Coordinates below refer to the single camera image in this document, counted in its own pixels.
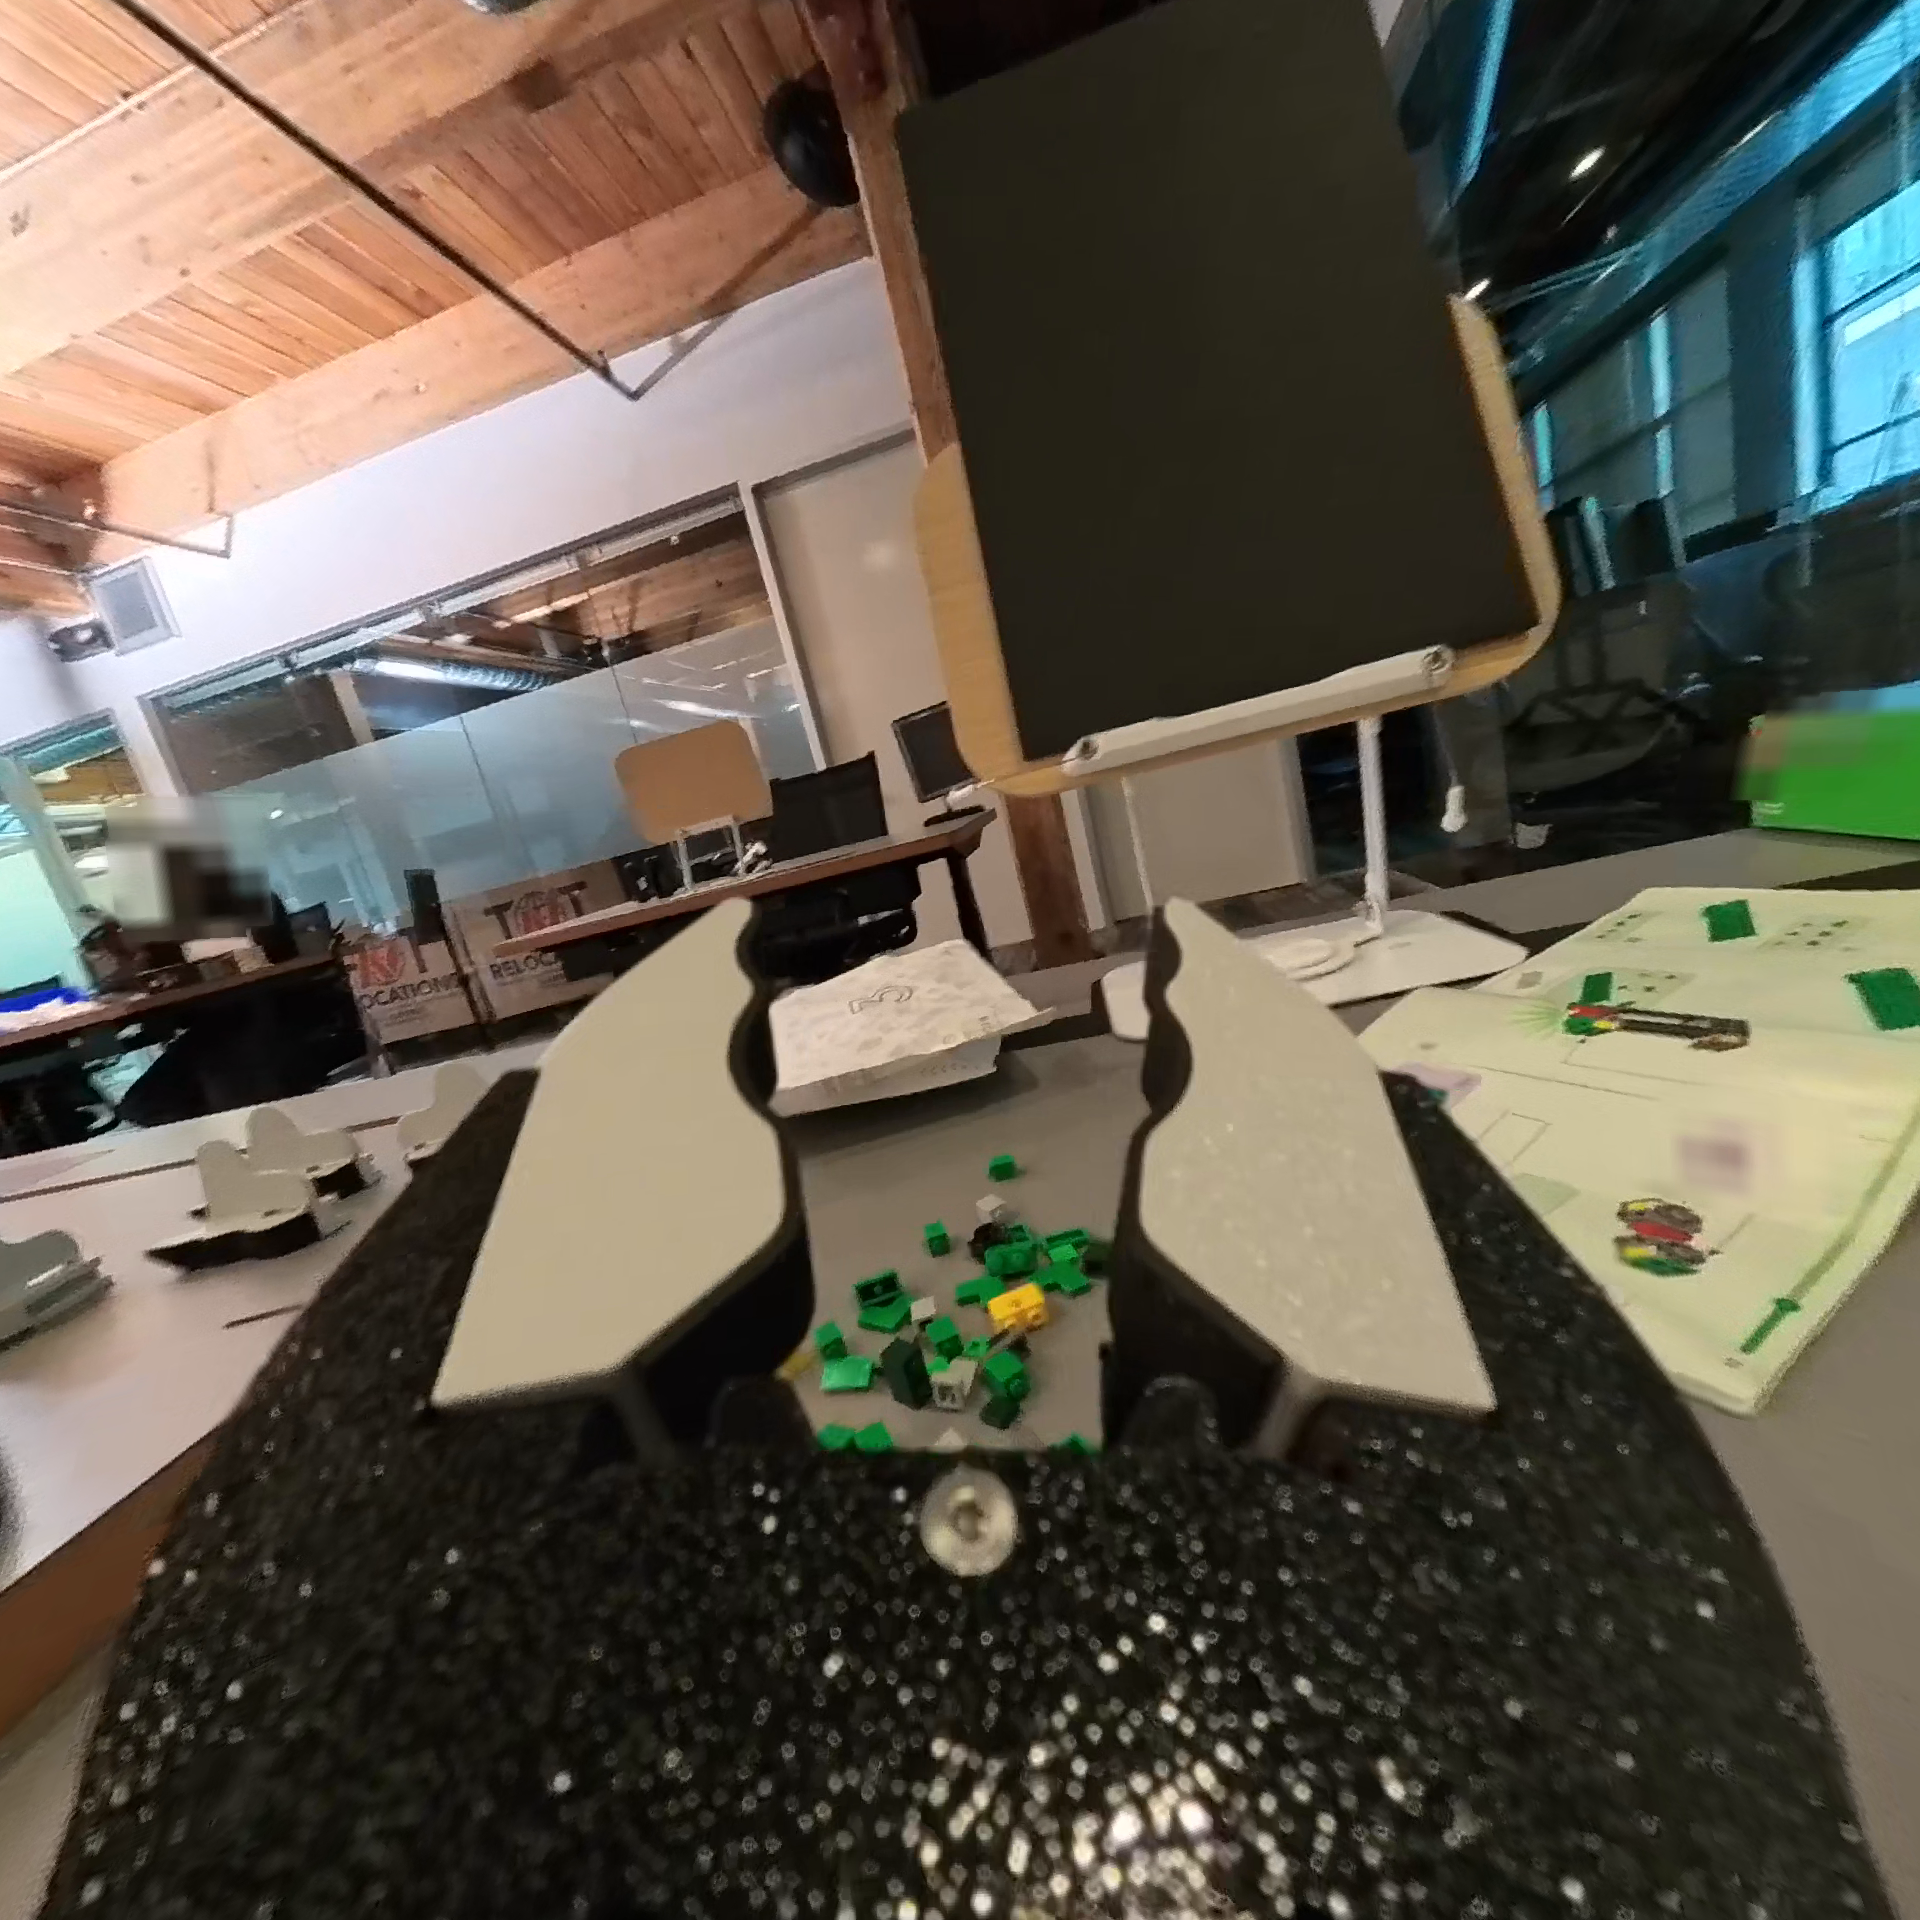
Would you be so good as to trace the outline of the white paper bag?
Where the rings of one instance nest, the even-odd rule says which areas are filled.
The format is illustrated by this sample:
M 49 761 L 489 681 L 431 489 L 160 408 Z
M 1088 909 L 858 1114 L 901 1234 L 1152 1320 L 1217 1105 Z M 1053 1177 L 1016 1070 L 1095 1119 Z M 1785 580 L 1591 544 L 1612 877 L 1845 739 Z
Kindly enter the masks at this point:
M 770 1110 L 812 1116 L 969 1083 L 995 1070 L 1008 1037 L 1053 1018 L 968 941 L 885 954 L 773 996 Z

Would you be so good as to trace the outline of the pile of small toy bricks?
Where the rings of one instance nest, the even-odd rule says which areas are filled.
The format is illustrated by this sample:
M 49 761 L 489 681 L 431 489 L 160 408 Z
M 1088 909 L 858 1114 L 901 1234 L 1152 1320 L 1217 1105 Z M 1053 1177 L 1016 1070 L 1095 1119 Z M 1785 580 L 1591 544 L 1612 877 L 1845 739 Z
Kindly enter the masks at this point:
M 1106 1453 L 1096 1364 L 1113 1230 L 1011 1194 L 990 1160 L 969 1220 L 924 1219 L 917 1257 L 831 1288 L 780 1377 L 825 1457 Z

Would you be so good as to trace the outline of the wooden office desk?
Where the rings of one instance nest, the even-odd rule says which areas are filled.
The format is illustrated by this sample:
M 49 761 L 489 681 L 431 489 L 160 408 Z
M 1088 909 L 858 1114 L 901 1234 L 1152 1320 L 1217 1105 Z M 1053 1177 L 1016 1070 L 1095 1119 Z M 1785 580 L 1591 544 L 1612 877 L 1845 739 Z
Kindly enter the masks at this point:
M 822 851 L 822 857 L 773 862 L 754 874 L 704 883 L 704 885 L 676 892 L 671 897 L 612 906 L 612 909 L 590 910 L 590 913 L 566 922 L 566 923 L 518 935 L 518 938 L 506 941 L 498 949 L 498 957 L 506 961 L 506 957 L 563 954 L 575 945 L 625 941 L 636 926 L 700 917 L 702 910 L 708 910 L 723 901 L 732 901 L 732 897 L 752 901 L 752 897 L 783 894 L 783 892 L 812 888 L 812 885 L 825 885 L 825 883 L 843 883 L 848 874 L 882 872 L 882 867 L 917 872 L 931 862 L 948 864 L 948 883 L 953 892 L 960 938 L 981 957 L 994 957 L 985 922 L 983 922 L 981 901 L 975 901 L 969 858 L 981 848 L 985 829 L 995 822 L 995 815 L 998 814 L 994 808 L 969 808 L 965 814 L 941 815 L 931 829 L 922 829 L 913 836 L 880 836 L 871 843 L 843 847 L 843 848 Z

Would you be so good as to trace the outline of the pale green instruction booklet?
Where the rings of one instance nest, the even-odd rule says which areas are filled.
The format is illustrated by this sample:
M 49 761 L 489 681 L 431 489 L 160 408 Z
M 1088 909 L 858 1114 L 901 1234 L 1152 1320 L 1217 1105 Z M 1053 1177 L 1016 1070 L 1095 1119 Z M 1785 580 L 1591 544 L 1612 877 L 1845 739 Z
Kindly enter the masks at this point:
M 1916 1210 L 1916 888 L 1645 888 L 1362 1049 L 1675 1388 L 1756 1417 Z

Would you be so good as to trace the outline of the wooden post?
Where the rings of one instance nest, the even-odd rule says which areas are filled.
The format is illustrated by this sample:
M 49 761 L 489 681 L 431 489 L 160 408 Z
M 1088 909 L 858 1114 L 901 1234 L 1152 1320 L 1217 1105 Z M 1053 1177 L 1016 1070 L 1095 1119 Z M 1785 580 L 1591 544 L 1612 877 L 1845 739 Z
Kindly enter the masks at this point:
M 924 98 L 924 60 L 905 2 L 805 2 L 843 129 L 858 207 L 897 340 L 924 463 L 957 445 L 924 255 L 909 207 L 897 121 Z M 1004 799 L 1021 906 L 1041 966 L 1091 961 L 1085 888 L 1059 799 Z

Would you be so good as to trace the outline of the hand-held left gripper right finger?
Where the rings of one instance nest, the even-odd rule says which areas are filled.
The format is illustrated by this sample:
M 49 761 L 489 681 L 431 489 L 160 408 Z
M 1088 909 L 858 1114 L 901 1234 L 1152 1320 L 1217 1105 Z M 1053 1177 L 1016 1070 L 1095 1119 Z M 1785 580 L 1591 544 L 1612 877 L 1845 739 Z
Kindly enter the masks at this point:
M 1102 1441 L 1282 1458 L 1334 1405 L 1499 1397 L 1378 1067 L 1214 917 L 1158 910 L 1147 1114 L 1106 1273 Z

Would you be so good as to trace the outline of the green box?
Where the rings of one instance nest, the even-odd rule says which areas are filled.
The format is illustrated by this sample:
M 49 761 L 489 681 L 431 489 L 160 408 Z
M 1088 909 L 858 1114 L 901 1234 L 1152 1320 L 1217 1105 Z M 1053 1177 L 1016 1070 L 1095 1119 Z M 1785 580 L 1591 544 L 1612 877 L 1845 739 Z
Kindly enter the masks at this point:
M 1760 716 L 1737 798 L 1756 829 L 1916 843 L 1916 709 Z

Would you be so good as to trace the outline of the light table with wooden edge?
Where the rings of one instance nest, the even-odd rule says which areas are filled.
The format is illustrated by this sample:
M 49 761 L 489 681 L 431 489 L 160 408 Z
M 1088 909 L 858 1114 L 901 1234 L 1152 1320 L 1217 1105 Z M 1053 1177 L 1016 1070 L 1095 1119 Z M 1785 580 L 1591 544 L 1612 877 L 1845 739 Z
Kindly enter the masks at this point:
M 434 1160 L 383 1180 L 377 1216 L 289 1257 L 173 1273 L 182 1171 L 103 1190 L 113 1288 L 3 1354 L 3 1737 L 179 1583 L 170 1560 L 261 1556 L 295 1470 L 333 1470 L 429 1400 L 538 1067 L 493 1075 Z

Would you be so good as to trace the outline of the black computer monitor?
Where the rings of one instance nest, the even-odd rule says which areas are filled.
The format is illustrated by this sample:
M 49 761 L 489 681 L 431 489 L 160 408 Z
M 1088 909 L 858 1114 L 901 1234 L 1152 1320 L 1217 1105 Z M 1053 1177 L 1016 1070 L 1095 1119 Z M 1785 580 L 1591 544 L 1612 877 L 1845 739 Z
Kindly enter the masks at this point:
M 973 789 L 975 781 L 957 749 L 948 702 L 897 716 L 891 734 L 922 802 L 948 802 L 950 798 Z

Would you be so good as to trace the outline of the small wooden board stand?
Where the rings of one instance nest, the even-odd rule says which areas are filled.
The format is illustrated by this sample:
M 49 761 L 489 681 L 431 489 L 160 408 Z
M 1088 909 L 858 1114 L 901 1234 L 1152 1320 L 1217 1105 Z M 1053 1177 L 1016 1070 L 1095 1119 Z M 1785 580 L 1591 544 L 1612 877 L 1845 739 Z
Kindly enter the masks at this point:
M 770 820 L 770 781 L 739 717 L 634 742 L 612 759 L 612 773 L 639 836 L 674 851 L 685 892 L 700 885 L 700 836 L 723 833 L 743 858 L 743 827 Z

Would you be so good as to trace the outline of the black office chair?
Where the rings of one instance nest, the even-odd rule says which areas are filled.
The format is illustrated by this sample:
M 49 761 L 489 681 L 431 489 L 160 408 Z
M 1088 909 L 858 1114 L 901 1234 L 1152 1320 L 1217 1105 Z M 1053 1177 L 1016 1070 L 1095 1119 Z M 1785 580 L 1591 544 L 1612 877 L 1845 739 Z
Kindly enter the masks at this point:
M 770 862 L 796 864 L 888 840 L 880 761 L 770 781 Z M 818 987 L 917 938 L 922 872 L 876 864 L 796 883 L 759 906 L 759 970 L 786 987 Z

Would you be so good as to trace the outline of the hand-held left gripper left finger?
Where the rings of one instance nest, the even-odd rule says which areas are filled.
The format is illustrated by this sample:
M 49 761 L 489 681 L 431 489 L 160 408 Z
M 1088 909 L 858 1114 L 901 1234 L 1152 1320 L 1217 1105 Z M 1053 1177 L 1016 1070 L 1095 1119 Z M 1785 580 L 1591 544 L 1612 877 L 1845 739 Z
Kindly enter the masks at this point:
M 770 988 L 732 897 L 546 1050 L 431 1406 L 603 1405 L 636 1453 L 726 1436 L 812 1326 Z

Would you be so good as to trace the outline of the loose grey finger part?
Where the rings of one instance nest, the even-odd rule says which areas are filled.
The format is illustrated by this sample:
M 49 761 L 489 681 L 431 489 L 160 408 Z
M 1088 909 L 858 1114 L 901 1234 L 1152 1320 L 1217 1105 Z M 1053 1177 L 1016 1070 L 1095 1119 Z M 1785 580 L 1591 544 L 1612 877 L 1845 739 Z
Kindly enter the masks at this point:
M 349 1131 L 304 1131 L 282 1106 L 253 1110 L 244 1119 L 244 1160 L 256 1171 L 300 1177 L 328 1200 L 379 1184 L 379 1169 Z
M 403 1167 L 416 1171 L 439 1160 L 489 1089 L 493 1075 L 466 1062 L 434 1067 L 426 1106 L 394 1116 L 394 1149 Z
M 145 1252 L 173 1273 L 206 1273 L 231 1265 L 300 1253 L 339 1230 L 339 1210 L 304 1171 L 253 1167 L 231 1140 L 203 1142 L 197 1153 L 203 1182 L 199 1229 Z
M 3 1349 L 104 1300 L 110 1277 L 75 1234 L 42 1230 L 3 1242 Z

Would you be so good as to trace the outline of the black dome fixture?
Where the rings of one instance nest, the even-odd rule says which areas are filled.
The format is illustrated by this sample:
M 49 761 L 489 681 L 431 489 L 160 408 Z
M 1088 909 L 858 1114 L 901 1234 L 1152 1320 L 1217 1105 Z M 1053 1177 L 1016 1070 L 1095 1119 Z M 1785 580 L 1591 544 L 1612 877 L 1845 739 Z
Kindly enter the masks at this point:
M 820 77 L 783 77 L 760 103 L 768 158 L 809 207 L 858 203 L 854 144 L 835 98 Z

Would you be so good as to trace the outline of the printed cardboard box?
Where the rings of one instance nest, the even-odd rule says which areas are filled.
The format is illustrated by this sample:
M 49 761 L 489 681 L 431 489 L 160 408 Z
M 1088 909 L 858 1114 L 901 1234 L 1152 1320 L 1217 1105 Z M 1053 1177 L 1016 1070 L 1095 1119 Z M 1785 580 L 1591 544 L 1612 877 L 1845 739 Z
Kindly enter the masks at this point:
M 394 932 L 353 945 L 349 987 L 370 1037 L 391 1059 L 455 1037 L 503 1037 L 598 988 L 552 954 L 506 954 L 509 941 L 625 906 L 612 862 L 522 877 L 441 906 L 443 938 Z

